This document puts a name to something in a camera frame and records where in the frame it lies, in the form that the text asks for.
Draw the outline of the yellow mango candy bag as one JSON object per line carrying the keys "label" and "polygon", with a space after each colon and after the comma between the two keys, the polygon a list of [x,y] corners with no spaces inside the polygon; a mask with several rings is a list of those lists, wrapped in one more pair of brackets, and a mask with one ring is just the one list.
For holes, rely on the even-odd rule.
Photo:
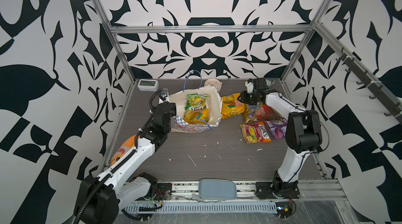
{"label": "yellow mango candy bag", "polygon": [[245,105],[238,100],[240,93],[224,96],[222,98],[222,119],[242,114],[245,111]]}

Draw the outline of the purple snack pack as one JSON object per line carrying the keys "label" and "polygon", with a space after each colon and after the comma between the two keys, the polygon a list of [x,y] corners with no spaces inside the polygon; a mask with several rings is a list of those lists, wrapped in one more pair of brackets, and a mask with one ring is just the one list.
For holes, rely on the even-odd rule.
{"label": "purple snack pack", "polygon": [[287,121],[283,118],[266,120],[266,125],[268,126],[274,139],[279,140],[285,137],[287,129]]}

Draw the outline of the orange snack pack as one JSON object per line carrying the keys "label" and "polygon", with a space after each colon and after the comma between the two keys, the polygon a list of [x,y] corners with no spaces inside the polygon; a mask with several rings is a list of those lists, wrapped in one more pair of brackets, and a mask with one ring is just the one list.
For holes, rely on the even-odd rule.
{"label": "orange snack pack", "polygon": [[239,127],[247,144],[271,142],[269,128],[263,121],[240,124]]}

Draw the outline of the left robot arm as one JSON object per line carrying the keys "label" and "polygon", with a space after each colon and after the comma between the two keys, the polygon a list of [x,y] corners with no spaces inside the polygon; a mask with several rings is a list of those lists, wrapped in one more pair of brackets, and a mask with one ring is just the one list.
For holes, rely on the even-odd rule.
{"label": "left robot arm", "polygon": [[113,165],[96,177],[87,176],[80,185],[74,221],[78,224],[112,224],[124,208],[139,198],[152,197],[157,179],[143,173],[130,181],[140,165],[164,144],[171,132],[177,108],[169,101],[167,89],[155,92],[150,100],[151,115],[135,135],[134,145]]}

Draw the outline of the blue checkered paper bag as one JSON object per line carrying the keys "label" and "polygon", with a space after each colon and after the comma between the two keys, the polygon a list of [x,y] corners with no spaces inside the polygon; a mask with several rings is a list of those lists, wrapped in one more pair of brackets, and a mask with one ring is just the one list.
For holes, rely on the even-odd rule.
{"label": "blue checkered paper bag", "polygon": [[168,103],[173,109],[170,127],[173,132],[201,133],[220,125],[223,101],[217,89],[213,86],[200,86],[197,89],[186,88],[175,94],[163,91],[160,103]]}

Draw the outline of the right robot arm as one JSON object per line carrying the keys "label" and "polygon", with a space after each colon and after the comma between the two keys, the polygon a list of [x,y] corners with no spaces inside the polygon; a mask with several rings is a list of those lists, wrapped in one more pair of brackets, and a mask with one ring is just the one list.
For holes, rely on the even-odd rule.
{"label": "right robot arm", "polygon": [[300,171],[307,158],[317,153],[317,148],[322,144],[318,112],[306,110],[286,99],[278,91],[270,89],[271,82],[266,78],[248,79],[245,86],[246,90],[242,91],[238,98],[240,102],[247,105],[263,102],[287,121],[285,158],[280,168],[275,171],[271,183],[256,183],[255,195],[259,199],[297,197]]}

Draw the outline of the red fruit snack bag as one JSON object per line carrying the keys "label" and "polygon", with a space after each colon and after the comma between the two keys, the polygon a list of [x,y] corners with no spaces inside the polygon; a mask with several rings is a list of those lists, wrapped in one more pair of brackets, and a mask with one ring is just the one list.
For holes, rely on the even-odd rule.
{"label": "red fruit snack bag", "polygon": [[258,103],[257,105],[245,104],[245,111],[242,113],[243,123],[281,119],[282,116],[273,108]]}

